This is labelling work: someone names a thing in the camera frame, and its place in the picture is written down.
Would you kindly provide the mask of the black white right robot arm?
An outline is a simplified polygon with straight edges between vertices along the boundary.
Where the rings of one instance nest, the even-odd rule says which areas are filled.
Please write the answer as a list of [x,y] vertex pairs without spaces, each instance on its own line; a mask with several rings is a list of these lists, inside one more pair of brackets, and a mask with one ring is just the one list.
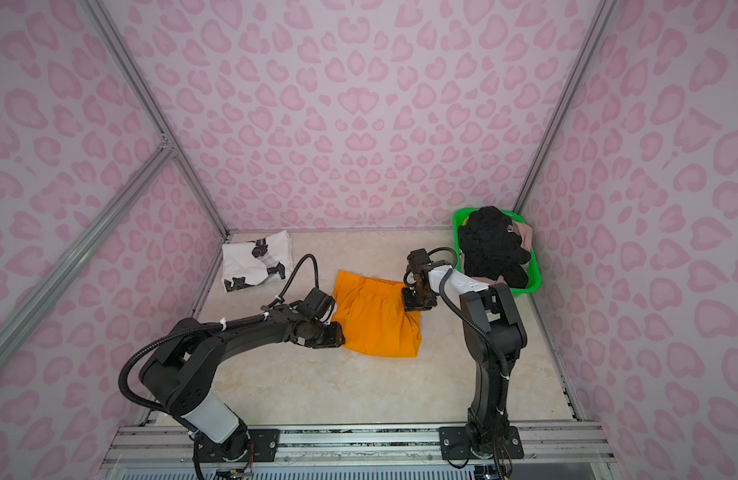
[[512,370],[528,338],[510,288],[466,276],[431,251],[407,256],[402,299],[407,312],[433,309],[442,301],[462,322],[465,344],[476,364],[475,393],[464,427],[475,455],[495,456],[509,444],[507,411]]

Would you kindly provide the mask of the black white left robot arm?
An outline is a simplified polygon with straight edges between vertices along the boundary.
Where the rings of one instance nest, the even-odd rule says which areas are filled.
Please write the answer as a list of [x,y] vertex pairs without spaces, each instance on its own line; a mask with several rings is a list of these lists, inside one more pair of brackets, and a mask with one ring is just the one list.
[[193,434],[200,451],[223,461],[247,460],[253,441],[249,427],[213,390],[220,365],[253,349],[292,343],[308,349],[339,348],[345,337],[333,297],[313,288],[303,300],[279,299],[255,316],[201,323],[186,318],[128,361],[119,386],[128,386],[139,362],[140,383],[154,398],[153,409],[168,414]]

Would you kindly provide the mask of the white t-shirt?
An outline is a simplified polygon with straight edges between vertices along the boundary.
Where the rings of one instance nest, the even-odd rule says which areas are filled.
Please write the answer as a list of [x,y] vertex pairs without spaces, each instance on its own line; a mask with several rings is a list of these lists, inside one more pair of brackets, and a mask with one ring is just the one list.
[[294,269],[292,242],[286,231],[222,246],[222,283],[230,293],[288,280]]

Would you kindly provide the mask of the orange garment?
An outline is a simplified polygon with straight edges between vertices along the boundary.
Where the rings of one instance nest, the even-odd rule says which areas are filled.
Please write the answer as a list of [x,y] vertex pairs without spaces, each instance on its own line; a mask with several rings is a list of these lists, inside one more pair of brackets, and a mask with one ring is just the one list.
[[348,350],[376,357],[414,358],[422,341],[420,314],[405,310],[405,285],[354,273],[338,273],[333,320]]

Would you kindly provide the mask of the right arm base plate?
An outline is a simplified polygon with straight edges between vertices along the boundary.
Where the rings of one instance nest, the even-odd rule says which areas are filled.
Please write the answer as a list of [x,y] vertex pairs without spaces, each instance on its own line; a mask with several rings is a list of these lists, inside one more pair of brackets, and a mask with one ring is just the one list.
[[479,433],[470,424],[462,426],[439,427],[441,456],[444,460],[460,461],[466,459],[492,459],[496,448],[505,459],[523,459],[525,452],[515,426],[509,426],[506,433]]

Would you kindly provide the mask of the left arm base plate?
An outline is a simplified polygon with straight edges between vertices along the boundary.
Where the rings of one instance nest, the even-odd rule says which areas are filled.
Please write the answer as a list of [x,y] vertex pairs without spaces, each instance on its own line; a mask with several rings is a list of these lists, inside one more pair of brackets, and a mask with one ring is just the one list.
[[193,459],[199,463],[272,462],[278,450],[278,429],[249,429],[240,426],[222,443],[204,432],[193,435]]

